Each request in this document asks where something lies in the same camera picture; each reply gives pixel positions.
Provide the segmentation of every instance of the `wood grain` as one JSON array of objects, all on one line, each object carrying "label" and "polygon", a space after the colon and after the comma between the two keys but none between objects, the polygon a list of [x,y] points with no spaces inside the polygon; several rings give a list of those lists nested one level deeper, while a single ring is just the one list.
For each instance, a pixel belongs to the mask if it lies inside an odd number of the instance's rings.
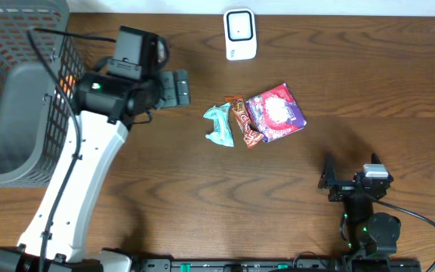
[{"label": "wood grain", "polygon": [[[324,154],[351,178],[375,151],[396,180],[384,201],[435,220],[435,18],[257,16],[258,55],[229,62],[221,16],[72,14],[69,29],[116,38],[120,25],[166,36],[170,70],[188,69],[192,105],[132,129],[106,179],[88,251],[122,247],[175,258],[293,258],[347,249],[340,203],[318,190]],[[113,45],[78,42],[87,65]],[[204,138],[202,114],[225,95],[287,82],[308,124],[287,138],[235,148]],[[0,246],[13,245],[40,189],[0,189]],[[435,259],[435,230],[408,215],[396,257]]]}]

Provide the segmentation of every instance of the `white background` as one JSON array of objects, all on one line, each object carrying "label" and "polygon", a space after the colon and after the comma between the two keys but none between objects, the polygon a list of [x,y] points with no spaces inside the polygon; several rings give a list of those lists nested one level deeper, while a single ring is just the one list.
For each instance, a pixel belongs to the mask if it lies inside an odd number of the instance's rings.
[{"label": "white background", "polygon": [[435,0],[67,0],[71,12],[435,16]]}]

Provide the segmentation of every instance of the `light blue snack packet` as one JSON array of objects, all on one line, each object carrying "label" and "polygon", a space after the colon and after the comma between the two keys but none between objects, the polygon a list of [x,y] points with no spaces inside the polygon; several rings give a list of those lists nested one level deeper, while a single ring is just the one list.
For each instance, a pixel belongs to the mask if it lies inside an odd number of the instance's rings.
[{"label": "light blue snack packet", "polygon": [[216,144],[226,147],[234,147],[233,135],[231,134],[228,122],[230,104],[226,103],[220,107],[212,107],[204,114],[204,118],[214,120],[214,131],[205,137]]}]

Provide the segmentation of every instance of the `snack package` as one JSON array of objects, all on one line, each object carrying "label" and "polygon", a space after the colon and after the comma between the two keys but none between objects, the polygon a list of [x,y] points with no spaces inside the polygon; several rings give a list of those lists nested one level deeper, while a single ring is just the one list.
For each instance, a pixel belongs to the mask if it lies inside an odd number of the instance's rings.
[{"label": "snack package", "polygon": [[258,131],[264,135],[265,143],[298,131],[307,124],[286,83],[251,98],[246,106]]},{"label": "snack package", "polygon": [[244,140],[248,148],[253,148],[259,141],[263,139],[263,135],[251,129],[251,120],[246,110],[245,100],[241,94],[234,97],[225,97],[226,102],[231,103],[231,110],[238,121],[239,127],[244,134]]},{"label": "snack package", "polygon": [[229,111],[230,104],[226,103],[220,107],[214,106],[205,112],[204,118],[214,120],[214,131],[205,137],[216,144],[234,147],[233,135],[228,122]]}]

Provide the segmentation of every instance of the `gray plastic basket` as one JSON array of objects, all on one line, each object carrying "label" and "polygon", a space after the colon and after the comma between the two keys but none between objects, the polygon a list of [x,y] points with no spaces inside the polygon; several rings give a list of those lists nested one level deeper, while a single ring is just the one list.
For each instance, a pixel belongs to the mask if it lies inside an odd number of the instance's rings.
[{"label": "gray plastic basket", "polygon": [[[64,31],[68,17],[65,0],[0,1],[0,187],[46,187],[51,179],[68,109],[37,63],[26,28]],[[38,33],[35,40],[71,98],[70,81],[84,72],[72,39]]]}]

